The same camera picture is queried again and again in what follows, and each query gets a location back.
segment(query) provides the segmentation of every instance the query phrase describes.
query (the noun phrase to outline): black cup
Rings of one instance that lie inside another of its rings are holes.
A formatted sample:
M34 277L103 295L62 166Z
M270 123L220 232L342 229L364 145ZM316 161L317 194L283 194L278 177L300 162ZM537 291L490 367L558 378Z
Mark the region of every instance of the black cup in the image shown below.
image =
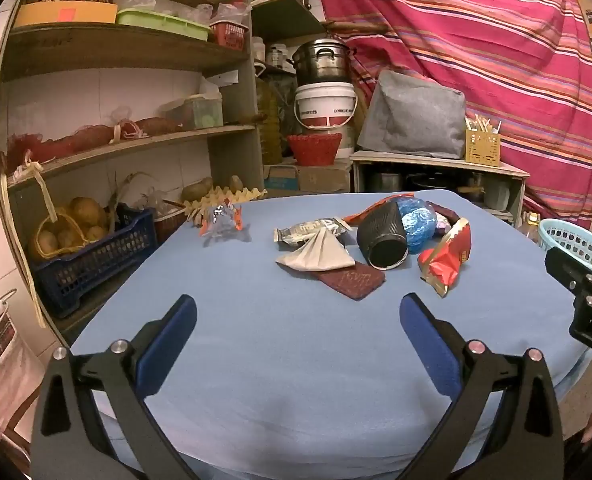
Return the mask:
M358 226L356 241L367 263L376 269L393 269L405 261L407 235L395 200L367 214Z

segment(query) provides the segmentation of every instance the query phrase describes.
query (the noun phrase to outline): blue tablecloth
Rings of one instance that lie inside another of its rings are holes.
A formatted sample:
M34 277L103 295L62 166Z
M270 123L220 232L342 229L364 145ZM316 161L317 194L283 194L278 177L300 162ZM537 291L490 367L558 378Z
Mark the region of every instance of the blue tablecloth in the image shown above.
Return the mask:
M89 323L74 354L131 339L180 294L193 296L194 334L147 405L179 451L238 476L281 480L400 470L436 426L449 400L436 393L400 327L408 292L466 340L506 354L542 349L557 393L565 393L586 349L567 333L573 296L547 275L540 248L456 194L418 193L471 223L470 260L445 298L420 280L414 255L362 301L275 263L273 228L359 212L383 196L245 204L246 240L208 242L182 226ZM358 246L348 250L364 262ZM490 398L463 463L475 457L498 401ZM104 395L97 402L111 413Z

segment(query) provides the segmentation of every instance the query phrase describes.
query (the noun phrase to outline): blue plastic bag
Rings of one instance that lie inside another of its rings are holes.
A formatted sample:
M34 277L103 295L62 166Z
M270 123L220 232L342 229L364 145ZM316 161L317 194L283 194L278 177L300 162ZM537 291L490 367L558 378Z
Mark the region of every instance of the blue plastic bag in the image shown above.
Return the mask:
M419 198L403 196L396 202L407 234L407 248L412 254L419 253L425 242L434 236L438 222L436 212Z

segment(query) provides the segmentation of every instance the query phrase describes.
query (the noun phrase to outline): striped curtain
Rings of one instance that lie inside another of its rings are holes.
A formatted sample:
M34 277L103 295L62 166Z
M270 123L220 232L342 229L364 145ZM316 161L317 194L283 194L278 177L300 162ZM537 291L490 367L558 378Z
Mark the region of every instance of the striped curtain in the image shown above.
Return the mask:
M321 0L328 20L382 23L347 34L369 97L384 68L462 91L468 114L502 120L504 162L531 177L525 208L589 226L592 57L576 0Z

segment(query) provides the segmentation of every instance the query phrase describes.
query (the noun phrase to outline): white plastic basket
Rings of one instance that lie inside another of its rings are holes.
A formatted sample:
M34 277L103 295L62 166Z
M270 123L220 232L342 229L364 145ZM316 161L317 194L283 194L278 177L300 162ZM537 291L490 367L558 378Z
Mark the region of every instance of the white plastic basket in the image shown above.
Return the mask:
M545 218L538 226L540 246L546 251L560 246L592 271L592 233L570 222Z

